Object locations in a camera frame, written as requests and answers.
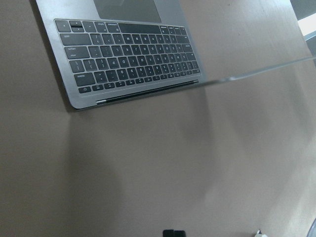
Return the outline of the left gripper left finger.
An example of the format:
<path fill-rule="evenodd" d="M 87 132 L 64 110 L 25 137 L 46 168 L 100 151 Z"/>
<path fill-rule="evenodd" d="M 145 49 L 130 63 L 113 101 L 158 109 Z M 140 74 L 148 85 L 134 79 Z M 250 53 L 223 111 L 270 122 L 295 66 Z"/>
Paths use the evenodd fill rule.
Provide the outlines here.
<path fill-rule="evenodd" d="M 174 230 L 163 230 L 163 237 L 174 237 Z"/>

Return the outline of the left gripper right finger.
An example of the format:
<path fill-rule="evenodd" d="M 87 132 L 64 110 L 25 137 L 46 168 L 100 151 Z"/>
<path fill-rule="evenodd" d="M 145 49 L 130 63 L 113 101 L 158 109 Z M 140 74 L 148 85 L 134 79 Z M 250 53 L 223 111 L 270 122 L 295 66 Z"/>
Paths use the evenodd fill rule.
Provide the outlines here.
<path fill-rule="evenodd" d="M 186 237 L 186 232 L 184 230 L 175 230 L 174 237 Z"/>

